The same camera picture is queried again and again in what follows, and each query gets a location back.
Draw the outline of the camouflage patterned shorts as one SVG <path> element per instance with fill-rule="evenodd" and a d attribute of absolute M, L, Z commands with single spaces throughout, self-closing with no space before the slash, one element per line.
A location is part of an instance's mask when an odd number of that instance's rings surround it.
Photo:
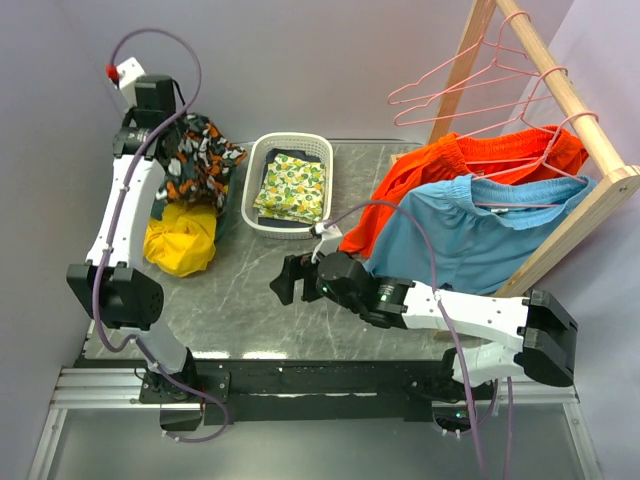
<path fill-rule="evenodd" d="M 208 203 L 220 217 L 227 209 L 236 167 L 247 157 L 247 151 L 229 141 L 213 120 L 201 114 L 186 114 L 181 131 L 151 217 L 160 220 L 170 203 Z"/>

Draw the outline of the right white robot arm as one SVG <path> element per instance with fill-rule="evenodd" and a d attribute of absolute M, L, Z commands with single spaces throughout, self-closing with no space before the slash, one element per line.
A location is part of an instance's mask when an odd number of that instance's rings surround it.
<path fill-rule="evenodd" d="M 481 339 L 479 347 L 454 348 L 444 355 L 437 382 L 449 398 L 487 381 L 521 375 L 551 387 L 574 384 L 578 324 L 547 291 L 494 298 L 433 290 L 415 280 L 372 275 L 344 252 L 288 255 L 269 287 L 289 305 L 297 281 L 303 283 L 303 301 L 329 299 L 375 327 Z"/>

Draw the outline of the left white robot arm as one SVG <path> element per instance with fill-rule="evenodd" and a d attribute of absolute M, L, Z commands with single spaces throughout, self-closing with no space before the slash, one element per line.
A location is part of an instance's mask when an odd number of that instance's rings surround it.
<path fill-rule="evenodd" d="M 161 285 L 141 270 L 163 165 L 177 150 L 186 103 L 167 75 L 142 75 L 119 86 L 131 88 L 133 104 L 113 140 L 109 199 L 94 244 L 83 263 L 69 266 L 66 281 L 108 351 L 139 348 L 146 361 L 144 391 L 186 402 L 199 388 L 195 361 L 161 318 Z"/>

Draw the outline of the yellow shorts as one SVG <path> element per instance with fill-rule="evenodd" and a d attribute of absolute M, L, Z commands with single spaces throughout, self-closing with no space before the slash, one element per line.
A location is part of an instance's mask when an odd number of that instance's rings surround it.
<path fill-rule="evenodd" d="M 183 278 L 204 271 L 216 253 L 217 216 L 207 205 L 168 204 L 160 220 L 149 221 L 144 258 Z"/>

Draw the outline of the light blue shorts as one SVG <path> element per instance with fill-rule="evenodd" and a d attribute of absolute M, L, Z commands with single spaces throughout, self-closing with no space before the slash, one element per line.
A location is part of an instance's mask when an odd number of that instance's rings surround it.
<path fill-rule="evenodd" d="M 587 176 L 503 185 L 469 175 L 419 186 L 365 263 L 373 275 L 491 294 L 594 189 Z"/>

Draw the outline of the orange shorts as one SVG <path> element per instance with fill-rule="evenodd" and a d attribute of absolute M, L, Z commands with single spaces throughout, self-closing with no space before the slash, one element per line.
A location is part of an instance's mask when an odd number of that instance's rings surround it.
<path fill-rule="evenodd" d="M 457 133 L 449 133 L 436 142 L 401 156 L 390 168 L 372 195 L 374 200 L 397 204 L 411 189 L 426 183 L 452 180 L 458 176 L 474 174 L 467 163 L 471 156 L 489 151 L 487 146 L 477 147 L 472 142 L 460 145 Z"/>

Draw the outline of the pink hanger holding orange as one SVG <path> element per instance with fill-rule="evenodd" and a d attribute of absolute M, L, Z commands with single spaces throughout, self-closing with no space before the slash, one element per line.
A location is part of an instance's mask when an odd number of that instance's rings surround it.
<path fill-rule="evenodd" d="M 542 73 L 522 103 L 520 113 L 505 122 L 507 125 L 521 122 L 527 127 L 525 130 L 489 139 L 475 139 L 471 133 L 457 138 L 460 145 L 472 142 L 477 147 L 484 145 L 489 148 L 486 153 L 475 152 L 467 163 L 477 178 L 515 185 L 562 176 L 577 177 L 588 158 L 588 152 L 580 134 L 570 134 L 565 126 L 583 117 L 597 122 L 599 116 L 593 111 L 581 109 L 566 116 L 558 125 L 535 125 L 527 119 L 532 104 L 550 97 L 537 96 L 536 92 L 546 77 L 554 72 L 566 78 L 568 70 L 559 66 Z"/>

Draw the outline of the white plastic basket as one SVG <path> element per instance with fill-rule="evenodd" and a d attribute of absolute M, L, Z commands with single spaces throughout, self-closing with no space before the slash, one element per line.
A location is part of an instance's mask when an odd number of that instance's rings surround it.
<path fill-rule="evenodd" d="M 329 218 L 333 147 L 307 133 L 278 132 L 252 146 L 241 215 L 255 233 L 280 240 L 311 237 L 311 226 Z"/>

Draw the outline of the teal plastic bin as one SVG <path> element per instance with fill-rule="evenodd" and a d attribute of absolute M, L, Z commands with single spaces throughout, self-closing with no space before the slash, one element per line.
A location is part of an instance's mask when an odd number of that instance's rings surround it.
<path fill-rule="evenodd" d="M 222 237 L 224 236 L 227 230 L 228 225 L 231 223 L 237 189 L 238 189 L 238 172 L 234 171 L 230 176 L 229 189 L 227 192 L 224 211 L 217 218 L 215 243 L 218 243 L 222 239 Z"/>

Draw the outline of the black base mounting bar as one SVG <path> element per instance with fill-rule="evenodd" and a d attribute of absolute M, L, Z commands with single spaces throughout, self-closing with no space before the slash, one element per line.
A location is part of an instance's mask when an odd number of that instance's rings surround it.
<path fill-rule="evenodd" d="M 417 361 L 198 360 L 184 392 L 137 373 L 139 400 L 172 431 L 199 424 L 400 418 L 429 422 L 436 403 L 464 401 L 448 365 Z"/>

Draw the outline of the wooden clothes rack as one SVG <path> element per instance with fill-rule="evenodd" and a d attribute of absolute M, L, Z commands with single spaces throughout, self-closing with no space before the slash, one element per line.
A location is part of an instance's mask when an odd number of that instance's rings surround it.
<path fill-rule="evenodd" d="M 602 175 L 602 180 L 584 201 L 496 292 L 498 297 L 507 297 L 522 294 L 532 287 L 638 191 L 639 167 L 625 164 L 599 125 L 597 114 L 587 109 L 567 70 L 557 64 L 532 25 L 529 14 L 514 1 L 472 3 L 457 54 L 441 65 L 451 67 L 446 88 L 439 93 L 409 99 L 407 102 L 411 106 L 395 116 L 394 124 L 403 126 L 403 116 L 439 100 L 437 115 L 429 120 L 433 127 L 428 141 L 433 142 L 448 132 L 452 120 L 461 116 L 457 108 L 462 92 L 470 89 L 469 82 L 480 75 L 471 70 L 496 10 L 504 15 L 503 24 L 509 26 L 520 41 L 521 53 L 536 68 L 535 72 L 513 69 L 511 77 L 535 77 L 538 83 L 545 84 L 550 97 L 565 115 L 564 122 L 571 125 Z M 421 79 L 426 80 L 441 67 L 425 73 Z"/>

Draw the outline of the aluminium rail frame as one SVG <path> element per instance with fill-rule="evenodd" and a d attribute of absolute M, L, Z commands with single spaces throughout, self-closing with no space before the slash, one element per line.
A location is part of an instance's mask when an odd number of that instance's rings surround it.
<path fill-rule="evenodd" d="M 28 477 L 45 479 L 50 470 L 66 415 L 71 410 L 143 409 L 142 381 L 131 368 L 64 368 L 49 400 L 49 414 Z M 604 477 L 575 388 L 544 386 L 517 377 L 512 381 L 516 404 L 559 404 L 586 479 Z"/>

